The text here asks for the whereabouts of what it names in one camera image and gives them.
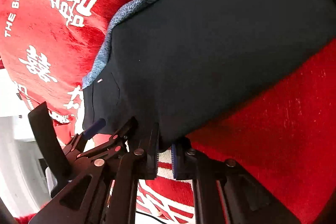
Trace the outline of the black pants with grey waistband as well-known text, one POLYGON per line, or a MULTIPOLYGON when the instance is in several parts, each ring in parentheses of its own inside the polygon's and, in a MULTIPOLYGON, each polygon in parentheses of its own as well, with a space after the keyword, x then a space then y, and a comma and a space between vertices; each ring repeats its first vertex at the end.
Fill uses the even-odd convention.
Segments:
POLYGON ((335 37, 333 0, 132 0, 84 77, 83 126, 131 117, 163 141, 294 71, 335 37))

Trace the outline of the white furniture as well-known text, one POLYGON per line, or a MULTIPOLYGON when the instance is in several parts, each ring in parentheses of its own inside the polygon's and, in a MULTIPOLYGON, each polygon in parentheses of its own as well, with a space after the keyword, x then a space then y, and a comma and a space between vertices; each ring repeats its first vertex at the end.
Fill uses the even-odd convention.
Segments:
POLYGON ((47 165, 29 112, 7 70, 1 69, 1 199, 14 217, 37 213, 51 200, 47 165))

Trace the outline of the red blanket with white characters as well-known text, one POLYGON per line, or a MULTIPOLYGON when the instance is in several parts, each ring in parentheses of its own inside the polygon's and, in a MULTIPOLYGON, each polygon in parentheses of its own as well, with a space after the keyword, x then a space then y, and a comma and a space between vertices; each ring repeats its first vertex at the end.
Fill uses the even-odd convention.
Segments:
MULTIPOLYGON (((25 101, 46 101, 60 141, 75 133, 83 80, 114 14, 132 0, 1 0, 1 58, 25 101)), ((302 223, 335 189, 335 37, 290 75, 190 134, 235 156, 302 223)))

